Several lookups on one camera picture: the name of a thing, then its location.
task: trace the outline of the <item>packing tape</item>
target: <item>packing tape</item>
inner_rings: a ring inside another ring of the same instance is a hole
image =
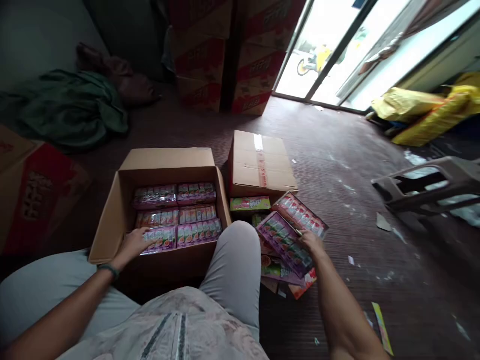
[[[254,134],[253,140],[255,142],[256,161],[258,164],[258,176],[260,178],[260,187],[268,187],[267,169],[265,168],[265,153],[264,142],[262,141],[262,135]]]

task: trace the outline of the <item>light gray pants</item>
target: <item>light gray pants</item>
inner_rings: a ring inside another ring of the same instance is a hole
[[[97,267],[85,250],[35,261],[0,284],[0,347],[11,343],[85,283]],[[247,325],[260,338],[260,242],[255,229],[236,221],[218,239],[200,290]],[[123,323],[140,307],[110,288],[82,340]]]

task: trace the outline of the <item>dirty floor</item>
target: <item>dirty floor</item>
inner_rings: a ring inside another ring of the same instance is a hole
[[[259,118],[195,113],[180,106],[171,87],[163,94],[161,102],[131,113],[127,137],[73,156],[95,182],[42,256],[92,244],[115,171],[130,149],[209,147],[227,176],[234,130],[280,137],[296,161],[298,197],[330,226],[327,252],[377,333],[371,302],[380,304],[395,358],[480,359],[479,231],[450,215],[424,225],[408,216],[407,226],[385,210],[370,184],[408,167],[406,149],[359,115],[275,97]],[[406,244],[376,227],[377,212]],[[316,285],[298,301],[262,286],[260,340],[271,359],[328,358],[317,300]]]

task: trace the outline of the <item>wristband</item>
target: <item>wristband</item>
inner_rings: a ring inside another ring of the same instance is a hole
[[[110,264],[102,264],[98,266],[98,269],[107,269],[110,270],[111,273],[113,274],[113,281],[117,281],[120,277],[120,271],[118,271],[116,268],[114,268]]]

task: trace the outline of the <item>brown bag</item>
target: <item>brown bag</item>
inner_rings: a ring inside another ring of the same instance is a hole
[[[80,42],[76,47],[76,66],[82,71],[102,74],[115,86],[123,105],[149,105],[161,99],[148,77],[134,73],[130,63],[116,56],[103,56]]]

